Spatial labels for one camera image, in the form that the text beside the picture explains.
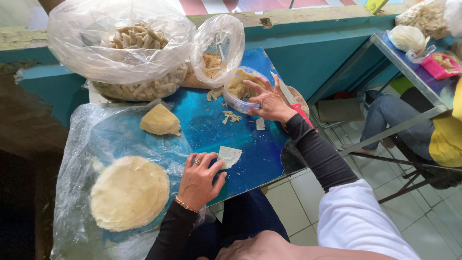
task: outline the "black sleeve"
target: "black sleeve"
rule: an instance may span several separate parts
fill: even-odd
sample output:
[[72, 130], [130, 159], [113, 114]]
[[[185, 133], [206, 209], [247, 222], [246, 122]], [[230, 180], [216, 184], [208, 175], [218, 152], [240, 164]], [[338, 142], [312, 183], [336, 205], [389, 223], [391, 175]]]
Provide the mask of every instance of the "black sleeve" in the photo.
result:
[[331, 187], [358, 180], [334, 147], [316, 133], [299, 114], [287, 121], [286, 129], [326, 192]]
[[197, 213], [173, 201], [160, 224], [159, 235], [146, 260], [176, 260], [184, 250], [196, 219]]

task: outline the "hand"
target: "hand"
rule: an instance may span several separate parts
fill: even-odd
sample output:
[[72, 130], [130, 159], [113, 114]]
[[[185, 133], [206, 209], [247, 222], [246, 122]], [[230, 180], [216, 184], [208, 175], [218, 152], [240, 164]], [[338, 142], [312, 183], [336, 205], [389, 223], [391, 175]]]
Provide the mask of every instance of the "hand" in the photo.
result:
[[[200, 165], [193, 163], [194, 157], [202, 160]], [[218, 161], [209, 168], [210, 161], [217, 157], [217, 153], [193, 153], [186, 159], [177, 198], [192, 210], [199, 210], [207, 202], [216, 198], [225, 184], [226, 172], [222, 172], [215, 185], [212, 185], [213, 177], [225, 163]]]
[[249, 115], [259, 115], [264, 119], [279, 121], [282, 124], [286, 124], [297, 112], [287, 106], [281, 98], [281, 90], [279, 88], [279, 78], [274, 75], [274, 89], [271, 87], [269, 80], [256, 76], [265, 88], [262, 88], [255, 82], [250, 80], [244, 80], [242, 83], [253, 88], [257, 92], [257, 97], [249, 99], [251, 103], [259, 103], [261, 109], [253, 109], [249, 111]]

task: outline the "jeans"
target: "jeans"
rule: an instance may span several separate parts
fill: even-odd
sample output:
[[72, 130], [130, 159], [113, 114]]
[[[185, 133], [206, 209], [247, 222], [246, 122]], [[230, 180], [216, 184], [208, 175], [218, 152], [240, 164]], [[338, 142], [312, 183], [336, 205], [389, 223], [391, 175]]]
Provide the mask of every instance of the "jeans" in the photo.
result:
[[278, 215], [259, 188], [225, 201], [223, 223], [203, 223], [193, 230], [179, 259], [195, 260], [199, 256], [215, 259], [223, 247], [235, 240], [245, 240], [272, 230], [288, 242], [289, 236]]
[[[361, 142], [375, 136], [387, 129], [387, 124], [394, 127], [420, 113], [403, 100], [392, 96], [383, 95], [372, 102], [366, 123], [361, 136]], [[417, 155], [427, 160], [433, 160], [428, 152], [430, 140], [435, 130], [433, 122], [428, 119], [423, 123], [412, 126], [409, 129], [398, 132], [401, 140]], [[364, 149], [377, 149], [379, 141], [364, 146]]]

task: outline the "table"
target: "table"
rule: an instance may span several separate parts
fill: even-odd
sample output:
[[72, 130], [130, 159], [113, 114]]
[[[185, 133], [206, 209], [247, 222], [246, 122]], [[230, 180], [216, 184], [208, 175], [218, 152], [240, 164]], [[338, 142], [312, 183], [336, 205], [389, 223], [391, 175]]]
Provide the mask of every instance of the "table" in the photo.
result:
[[[270, 72], [277, 74], [277, 71], [262, 48], [246, 50], [241, 65], [257, 70], [265, 75], [271, 84], [274, 84]], [[218, 152], [220, 146], [241, 149], [243, 153], [240, 160], [232, 168], [225, 170], [228, 174], [225, 185], [219, 195], [207, 204], [208, 206], [248, 190], [269, 185], [307, 167], [297, 149], [291, 142], [288, 142], [290, 138], [279, 122], [265, 120], [266, 129], [257, 131], [255, 121], [259, 116], [241, 114], [231, 108], [223, 107], [222, 97], [219, 97], [217, 101], [209, 102], [207, 101], [208, 91], [182, 87], [171, 96], [163, 98], [165, 102], [175, 104], [171, 111], [180, 120], [184, 134], [181, 137], [158, 137], [142, 131], [139, 124], [146, 111], [122, 112], [93, 127], [92, 136], [96, 133], [98, 136], [102, 136], [96, 140], [103, 140], [103, 137], [110, 139], [108, 147], [103, 149], [105, 152], [98, 152], [101, 150], [101, 145], [97, 141], [93, 142], [96, 144], [93, 151], [97, 153], [97, 157], [104, 164], [110, 164], [111, 158], [105, 158], [107, 151], [112, 151], [111, 154], [115, 158], [139, 155], [155, 160], [155, 156], [153, 157], [152, 154], [160, 153], [162, 150], [165, 152], [162, 156], [183, 166], [184, 158], [180, 158], [178, 154], [169, 154], [171, 147], [175, 147], [177, 138], [181, 143], [187, 143], [188, 146], [188, 149], [185, 145], [182, 146], [184, 151], [181, 154]], [[222, 123], [225, 118], [222, 111], [232, 111], [243, 119], [239, 122], [228, 121], [225, 125]], [[170, 178], [174, 183], [170, 186], [172, 193], [177, 191], [181, 177], [176, 175], [170, 176]], [[172, 200], [173, 195], [162, 213], [167, 210]], [[159, 215], [153, 222], [138, 229], [123, 232], [102, 230], [103, 240], [122, 242], [135, 234], [142, 234], [151, 230], [161, 221], [162, 218]]]
[[[444, 50], [444, 47], [437, 45], [437, 51]], [[319, 89], [319, 91], [310, 98], [309, 103], [317, 102], [354, 64], [356, 64], [372, 46], [376, 46], [402, 73], [405, 75], [417, 89], [433, 104], [434, 108], [415, 116], [399, 125], [391, 127], [382, 133], [355, 144], [348, 149], [340, 152], [342, 157], [348, 153], [358, 150], [361, 147], [379, 141], [387, 136], [395, 134], [409, 127], [420, 124], [425, 120], [433, 118], [453, 108], [452, 102], [456, 92], [457, 81], [459, 76], [453, 76], [445, 80], [435, 80], [419, 64], [414, 64], [406, 58], [405, 52], [398, 50], [388, 39], [386, 32], [373, 34]]]

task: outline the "white sleeve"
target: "white sleeve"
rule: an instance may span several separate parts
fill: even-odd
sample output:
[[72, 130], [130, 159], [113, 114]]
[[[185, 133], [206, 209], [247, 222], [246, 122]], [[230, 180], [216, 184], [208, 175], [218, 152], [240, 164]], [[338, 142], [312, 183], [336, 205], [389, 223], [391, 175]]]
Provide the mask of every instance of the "white sleeve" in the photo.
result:
[[322, 247], [372, 251], [399, 260], [420, 259], [383, 213], [365, 180], [329, 189], [319, 204]]

